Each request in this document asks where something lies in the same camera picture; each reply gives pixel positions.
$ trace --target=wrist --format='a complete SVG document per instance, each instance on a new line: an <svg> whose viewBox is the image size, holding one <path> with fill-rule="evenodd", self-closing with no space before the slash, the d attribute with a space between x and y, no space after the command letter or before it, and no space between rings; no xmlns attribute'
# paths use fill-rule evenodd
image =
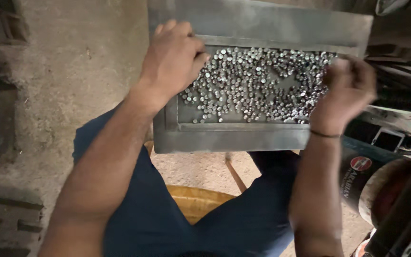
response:
<svg viewBox="0 0 411 257"><path fill-rule="evenodd" d="M312 120L310 123L310 129L317 133L328 135L328 136L337 136L341 135L345 129L345 126L342 123L321 120L316 121Z"/></svg>
<svg viewBox="0 0 411 257"><path fill-rule="evenodd" d="M320 132L316 132L312 129L310 130L310 135L315 136L315 137L325 138L325 139L339 139L342 136L341 134L326 135L326 134L322 134Z"/></svg>
<svg viewBox="0 0 411 257"><path fill-rule="evenodd" d="M125 103L141 114L155 116L168 100L151 83L139 81L129 90Z"/></svg>

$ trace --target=blue clothing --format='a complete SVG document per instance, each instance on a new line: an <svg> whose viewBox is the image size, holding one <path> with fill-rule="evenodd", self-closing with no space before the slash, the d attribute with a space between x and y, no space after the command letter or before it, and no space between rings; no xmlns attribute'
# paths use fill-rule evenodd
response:
<svg viewBox="0 0 411 257"><path fill-rule="evenodd" d="M77 129L74 163L114 112ZM261 176L244 193L190 225L142 147L127 194L107 223L104 256L183 256L195 252L188 256L278 257L293 240L288 203L299 156L291 151L249 154Z"/></svg>

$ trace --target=bracelet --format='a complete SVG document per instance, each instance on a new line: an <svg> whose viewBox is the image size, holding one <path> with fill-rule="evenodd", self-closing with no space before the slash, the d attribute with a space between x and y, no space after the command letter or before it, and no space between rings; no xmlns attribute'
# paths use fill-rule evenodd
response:
<svg viewBox="0 0 411 257"><path fill-rule="evenodd" d="M320 137L324 137L324 138L339 138L339 137L341 137L341 134L338 134L338 135L325 135L325 134L322 134L322 133L314 131L314 130L310 130L310 133L312 133L314 135L317 135L317 136L320 136Z"/></svg>

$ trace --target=left hand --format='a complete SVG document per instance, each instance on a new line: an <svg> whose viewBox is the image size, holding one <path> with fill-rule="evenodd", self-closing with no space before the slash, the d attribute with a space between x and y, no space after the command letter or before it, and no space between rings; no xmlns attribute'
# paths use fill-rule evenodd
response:
<svg viewBox="0 0 411 257"><path fill-rule="evenodd" d="M376 98L375 71L365 61L346 56L328 68L324 78L328 93L317 103L310 128L326 135L340 135L348 122Z"/></svg>
<svg viewBox="0 0 411 257"><path fill-rule="evenodd" d="M151 104L160 110L198 77L209 58L189 22L169 20L156 28L142 64L140 82L132 91L150 94Z"/></svg>

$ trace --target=pile of metal pellets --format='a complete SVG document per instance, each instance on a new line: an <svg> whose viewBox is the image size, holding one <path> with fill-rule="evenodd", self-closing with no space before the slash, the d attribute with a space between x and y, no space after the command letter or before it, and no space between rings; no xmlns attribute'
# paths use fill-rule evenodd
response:
<svg viewBox="0 0 411 257"><path fill-rule="evenodd" d="M246 122L308 123L318 99L326 66L337 54L284 49L217 50L198 78L180 93L185 104L201 111L193 123L205 123L229 112L242 113ZM289 76L298 81L289 88L278 84Z"/></svg>

